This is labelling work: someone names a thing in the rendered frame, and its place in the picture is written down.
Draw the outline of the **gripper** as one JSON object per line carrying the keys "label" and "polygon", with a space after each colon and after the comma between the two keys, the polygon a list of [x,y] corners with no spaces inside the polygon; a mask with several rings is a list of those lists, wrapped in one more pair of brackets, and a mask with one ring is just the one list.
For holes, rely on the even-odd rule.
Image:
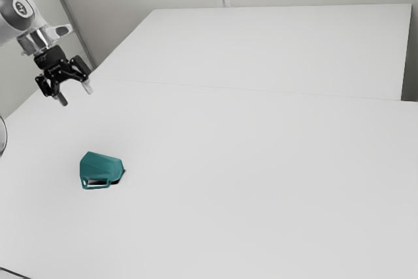
{"label": "gripper", "polygon": [[60,91],[60,83],[68,79],[81,83],[87,94],[93,93],[89,83],[91,69],[80,56],[68,60],[62,48],[56,45],[35,56],[33,61],[43,71],[35,77],[39,89],[45,97],[52,97],[63,107],[68,101]]}

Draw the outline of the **teal faceted mug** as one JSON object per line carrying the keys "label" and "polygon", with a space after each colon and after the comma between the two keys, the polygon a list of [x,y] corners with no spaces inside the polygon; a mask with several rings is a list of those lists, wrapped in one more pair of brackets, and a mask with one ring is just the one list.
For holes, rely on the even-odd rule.
{"label": "teal faceted mug", "polygon": [[80,181],[83,189],[109,188],[122,178],[122,160],[95,152],[87,152],[80,161]]}

